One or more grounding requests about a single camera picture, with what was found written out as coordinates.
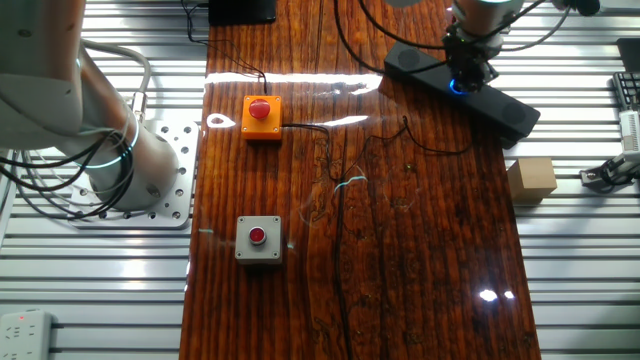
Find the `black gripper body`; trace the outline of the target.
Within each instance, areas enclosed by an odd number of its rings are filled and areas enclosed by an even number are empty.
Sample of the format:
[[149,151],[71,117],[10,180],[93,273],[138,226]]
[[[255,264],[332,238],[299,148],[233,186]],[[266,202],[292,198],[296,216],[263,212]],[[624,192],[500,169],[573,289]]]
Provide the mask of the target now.
[[474,37],[461,27],[448,27],[443,37],[443,45],[451,75],[452,69],[463,68],[466,72],[466,83],[469,72],[475,69],[484,72],[484,83],[498,77],[498,72],[489,64],[489,61],[498,55],[497,35],[488,38]]

